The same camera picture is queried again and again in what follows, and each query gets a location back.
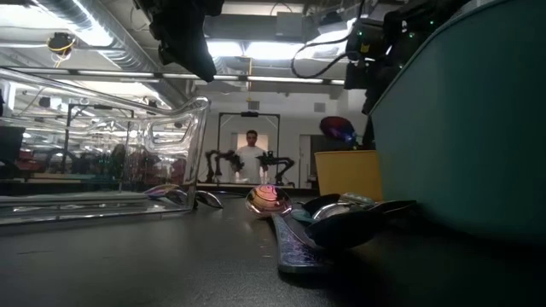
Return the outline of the iridescent patterned spoon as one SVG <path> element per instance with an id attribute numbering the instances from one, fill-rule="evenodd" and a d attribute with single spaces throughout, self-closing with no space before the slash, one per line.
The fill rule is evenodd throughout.
<path id="1" fill-rule="evenodd" d="M 263 184 L 254 187 L 246 197 L 247 209 L 260 219 L 273 223 L 277 244 L 277 268 L 285 274 L 317 275 L 329 273 L 333 261 L 305 234 L 304 224 L 291 216 L 293 206 L 280 187 Z"/>

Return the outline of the clear plastic bin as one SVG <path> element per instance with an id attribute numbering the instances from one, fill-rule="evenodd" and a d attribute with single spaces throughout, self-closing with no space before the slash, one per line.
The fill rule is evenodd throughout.
<path id="1" fill-rule="evenodd" d="M 128 148 L 112 151 L 104 173 L 61 173 L 69 103 L 134 110 Z M 74 84 L 0 68 L 0 126 L 23 127 L 20 156 L 0 165 L 0 226 L 193 211 L 210 102 L 197 97 L 168 109 Z M 143 192 L 176 184 L 150 199 Z"/>

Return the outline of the grey ceiling box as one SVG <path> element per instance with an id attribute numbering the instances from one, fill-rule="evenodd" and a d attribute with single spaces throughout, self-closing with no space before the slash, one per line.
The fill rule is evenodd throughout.
<path id="1" fill-rule="evenodd" d="M 305 19 L 301 13 L 278 12 L 275 37 L 279 41 L 301 42 L 304 38 Z"/>

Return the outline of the teal handled spoon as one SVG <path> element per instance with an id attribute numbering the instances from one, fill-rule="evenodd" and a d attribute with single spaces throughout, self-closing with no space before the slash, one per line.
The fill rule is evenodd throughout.
<path id="1" fill-rule="evenodd" d="M 303 209 L 292 209 L 291 216 L 296 221 L 304 224 L 313 224 L 316 221 L 309 212 Z"/>

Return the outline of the dark background monitor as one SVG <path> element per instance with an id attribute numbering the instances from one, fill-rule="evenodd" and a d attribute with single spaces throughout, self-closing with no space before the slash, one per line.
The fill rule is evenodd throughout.
<path id="1" fill-rule="evenodd" d="M 23 127 L 0 126 L 0 165 L 13 164 L 20 156 Z"/>

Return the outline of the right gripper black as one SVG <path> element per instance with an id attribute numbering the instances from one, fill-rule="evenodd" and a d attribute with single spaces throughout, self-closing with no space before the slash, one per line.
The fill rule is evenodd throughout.
<path id="1" fill-rule="evenodd" d="M 391 45 L 385 43 L 382 24 L 376 20 L 356 19 L 346 42 L 345 90 L 365 90 L 362 113 L 369 115 L 386 88 L 401 70 L 388 52 Z M 363 149 L 375 149 L 373 121 L 367 117 L 362 140 Z"/>

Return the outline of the silver ventilation duct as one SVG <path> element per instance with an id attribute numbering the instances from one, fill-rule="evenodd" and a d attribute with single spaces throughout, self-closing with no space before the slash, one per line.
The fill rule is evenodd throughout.
<path id="1" fill-rule="evenodd" d="M 99 0 L 31 0 L 65 23 L 79 40 L 127 72 L 158 72 L 159 66 Z"/>

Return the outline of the long ceiling light strip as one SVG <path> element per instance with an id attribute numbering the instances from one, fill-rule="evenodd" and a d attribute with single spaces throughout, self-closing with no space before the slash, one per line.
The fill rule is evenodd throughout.
<path id="1" fill-rule="evenodd" d="M 71 70 L 70 72 L 84 76 L 113 77 L 113 78 L 151 78 L 151 79 L 184 79 L 198 80 L 197 75 L 190 73 L 163 73 L 163 72 L 117 72 L 117 71 L 98 71 L 98 70 Z M 287 84 L 321 84 L 321 85 L 344 85 L 345 81 L 341 79 L 325 78 L 292 78 L 292 77 L 266 77 L 266 76 L 247 76 L 247 75 L 217 75 L 213 81 L 237 81 L 237 82 L 268 82 L 268 83 L 287 83 Z"/>

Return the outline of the black spoon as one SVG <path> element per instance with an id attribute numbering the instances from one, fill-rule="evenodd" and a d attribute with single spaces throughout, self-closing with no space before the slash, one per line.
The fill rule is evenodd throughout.
<path id="1" fill-rule="evenodd" d="M 319 218 L 305 228 L 305 234 L 326 250 L 345 250 L 371 240 L 396 216 L 413 209 L 415 200 L 394 200 L 364 209 L 351 206 L 347 211 Z"/>

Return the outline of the yellow plastic bin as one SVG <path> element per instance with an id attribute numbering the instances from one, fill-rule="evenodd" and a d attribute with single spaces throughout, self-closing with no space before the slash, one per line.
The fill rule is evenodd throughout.
<path id="1" fill-rule="evenodd" d="M 317 152 L 315 160 L 320 194 L 354 193 L 383 200 L 376 151 Z"/>

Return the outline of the dark spoon bowl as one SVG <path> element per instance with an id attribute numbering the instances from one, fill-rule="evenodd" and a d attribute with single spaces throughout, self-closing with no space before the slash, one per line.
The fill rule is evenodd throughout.
<path id="1" fill-rule="evenodd" d="M 319 197 L 316 197 L 313 200 L 309 200 L 301 205 L 301 207 L 307 211 L 310 215 L 314 215 L 324 206 L 329 206 L 335 204 L 339 201 L 339 194 L 325 194 Z"/>

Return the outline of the black background stand frame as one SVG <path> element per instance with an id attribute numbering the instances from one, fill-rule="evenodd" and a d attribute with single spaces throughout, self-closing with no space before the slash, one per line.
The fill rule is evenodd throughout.
<path id="1" fill-rule="evenodd" d="M 106 104 L 69 103 L 63 128 L 61 173 L 86 174 L 93 164 L 104 173 L 112 151 L 124 143 L 128 148 L 134 110 Z"/>

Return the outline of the person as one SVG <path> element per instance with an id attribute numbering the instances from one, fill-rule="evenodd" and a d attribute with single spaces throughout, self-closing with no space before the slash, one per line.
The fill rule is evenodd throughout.
<path id="1" fill-rule="evenodd" d="M 268 166 L 263 164 L 259 157 L 264 154 L 264 150 L 256 145 L 258 133 L 255 130 L 249 130 L 246 133 L 247 144 L 236 150 L 240 157 L 242 168 L 238 170 L 239 179 L 244 183 L 261 184 L 261 171 L 268 171 Z"/>

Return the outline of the teal plastic bin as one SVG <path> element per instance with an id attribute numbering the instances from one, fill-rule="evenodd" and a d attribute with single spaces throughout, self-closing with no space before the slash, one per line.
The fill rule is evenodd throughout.
<path id="1" fill-rule="evenodd" d="M 546 0 L 487 0 L 445 23 L 371 118 L 385 198 L 546 246 Z"/>

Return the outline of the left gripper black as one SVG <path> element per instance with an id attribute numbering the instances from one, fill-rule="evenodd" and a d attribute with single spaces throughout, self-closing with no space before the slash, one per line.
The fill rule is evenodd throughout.
<path id="1" fill-rule="evenodd" d="M 135 7 L 148 19 L 154 39 L 162 41 L 158 48 L 161 63 L 176 63 L 210 83 L 217 70 L 206 41 L 201 40 L 205 38 L 203 25 L 207 16 L 221 15 L 224 1 L 135 0 Z"/>

